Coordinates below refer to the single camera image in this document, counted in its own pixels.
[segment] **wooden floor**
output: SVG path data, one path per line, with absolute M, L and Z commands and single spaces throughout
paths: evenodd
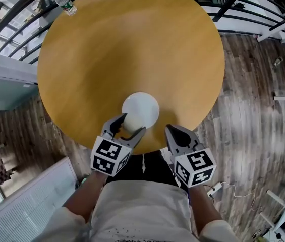
M 222 91 L 197 128 L 216 158 L 211 184 L 235 184 L 237 195 L 254 192 L 253 209 L 262 206 L 272 218 L 281 207 L 266 190 L 285 199 L 285 102 L 272 98 L 273 92 L 285 95 L 285 44 L 271 39 L 258 43 L 251 36 L 233 34 L 223 35 L 222 40 L 226 61 Z M 279 56 L 283 62 L 275 68 Z M 79 178 L 90 171 L 89 151 L 51 122 L 39 96 L 14 111 L 0 112 L 0 143 L 7 145 L 2 152 L 7 165 L 24 169 L 2 185 L 6 195 L 65 155 Z M 234 198 L 233 187 L 225 184 L 214 197 L 240 241 L 252 241 L 253 233 L 267 227 L 258 215 L 260 209 L 250 210 L 252 196 Z

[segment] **metal railing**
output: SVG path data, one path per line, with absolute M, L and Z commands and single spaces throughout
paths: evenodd
M 10 21 L 12 19 L 14 19 L 24 8 L 26 8 L 33 1 L 35 1 L 35 0 L 19 0 L 9 10 L 9 12 L 0 20 L 0 32 L 7 25 L 9 25 L 9 23 L 10 23 Z M 253 1 L 250 1 L 250 0 L 215 0 L 215 1 L 217 1 L 217 2 L 213 3 L 213 2 L 200 2 L 200 1 L 198 1 L 198 3 L 201 6 L 217 7 L 217 8 L 219 8 L 217 13 L 208 13 L 210 16 L 213 17 L 213 21 L 214 22 L 218 22 L 222 17 L 223 18 L 230 18 L 230 19 L 237 19 L 237 20 L 241 20 L 241 21 L 247 21 L 247 22 L 252 22 L 252 23 L 263 25 L 263 26 L 267 26 L 267 27 L 269 27 L 269 30 L 273 30 L 273 29 L 277 28 L 278 26 L 280 26 L 280 25 L 285 23 L 285 6 L 284 6 L 285 5 L 285 0 L 282 0 L 283 1 L 283 5 L 281 5 L 280 3 L 277 3 L 274 0 L 267 0 L 270 3 L 274 4 L 275 6 L 277 6 L 280 9 L 281 13 L 275 12 L 272 9 L 269 9 L 269 8 L 263 6 L 263 5 L 257 4 L 257 3 L 253 2 Z M 252 6 L 256 6 L 258 8 L 261 8 L 261 9 L 263 9 L 263 10 L 265 10 L 265 11 L 271 13 L 271 14 L 274 14 L 274 15 L 280 17 L 280 20 L 276 20 L 276 19 L 273 19 L 273 18 L 268 17 L 266 15 L 259 14 L 257 12 L 253 12 L 253 11 L 241 8 L 241 7 L 237 7 L 237 6 L 235 6 L 235 2 L 243 2 L 243 3 L 250 4 Z M 31 20 L 29 20 L 27 23 L 25 23 L 21 28 L 16 30 L 16 32 L 8 40 L 6 40 L 5 43 L 2 45 L 2 47 L 0 48 L 0 52 L 8 44 L 12 43 L 13 40 L 17 37 L 17 35 L 20 34 L 25 28 L 27 28 L 30 24 L 32 24 L 34 21 L 36 21 L 40 17 L 47 15 L 47 13 L 49 13 L 51 10 L 53 10 L 56 7 L 57 7 L 56 3 L 53 3 L 53 4 L 49 5 L 42 12 L 38 13 Z M 251 19 L 251 18 L 248 18 L 248 17 L 241 17 L 241 16 L 236 16 L 236 15 L 230 15 L 230 14 L 227 14 L 228 10 L 234 10 L 234 11 L 239 11 L 239 12 L 243 12 L 243 13 L 246 13 L 246 14 L 250 14 L 250 15 L 262 18 L 264 20 L 268 20 L 271 23 L 266 23 L 266 22 L 264 22 L 264 20 L 260 21 L 260 20 L 254 20 L 254 19 Z M 52 25 L 52 23 L 49 23 L 47 26 L 45 26 L 45 27 L 43 27 L 41 29 L 38 29 L 38 31 L 36 31 L 33 35 L 31 35 L 29 38 L 27 38 L 22 44 L 17 46 L 8 55 L 8 57 L 12 57 L 17 51 L 19 51 L 21 48 L 25 47 L 25 45 L 27 45 L 31 40 L 33 40 L 34 38 L 38 37 L 39 35 L 41 35 L 46 30 L 48 30 L 51 27 L 51 25 Z M 229 31 L 229 30 L 219 30 L 219 31 L 221 31 L 221 32 L 222 31 L 224 31 L 224 32 L 237 32 L 237 33 L 243 33 L 243 34 L 245 34 L 245 33 L 246 34 L 257 34 L 257 33 L 248 33 L 248 32 L 240 32 L 240 31 Z M 36 46 L 35 48 L 31 49 L 30 51 L 26 52 L 24 54 L 24 56 L 22 56 L 19 60 L 23 61 L 24 59 L 26 59 L 28 56 L 30 56 L 33 53 L 35 53 L 40 48 L 41 48 L 41 44 Z M 29 63 L 33 64 L 36 61 L 38 61 L 38 58 L 33 59 Z

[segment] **chair leg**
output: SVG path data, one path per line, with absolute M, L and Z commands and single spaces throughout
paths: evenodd
M 264 218 L 264 220 L 265 220 L 266 222 L 268 222 L 269 225 L 270 225 L 272 228 L 274 228 L 274 223 L 273 223 L 273 221 L 272 221 L 271 219 L 269 219 L 267 216 L 265 216 L 262 212 L 260 212 L 260 216 L 261 216 L 262 218 Z
M 272 198 L 274 198 L 282 206 L 284 206 L 285 201 L 283 199 L 281 199 L 278 195 L 276 195 L 273 191 L 267 190 L 267 194 L 270 195 Z

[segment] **round wooden table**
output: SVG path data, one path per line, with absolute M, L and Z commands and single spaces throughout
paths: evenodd
M 38 84 L 56 125 L 92 148 L 105 121 L 135 92 L 159 103 L 157 123 L 135 154 L 166 147 L 166 124 L 194 129 L 213 107 L 224 52 L 208 14 L 193 0 L 76 0 L 41 48 Z

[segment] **plastic bottle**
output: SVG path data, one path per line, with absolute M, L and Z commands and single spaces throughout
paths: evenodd
M 77 8 L 71 0 L 55 0 L 55 1 L 68 15 L 73 15 L 76 13 Z

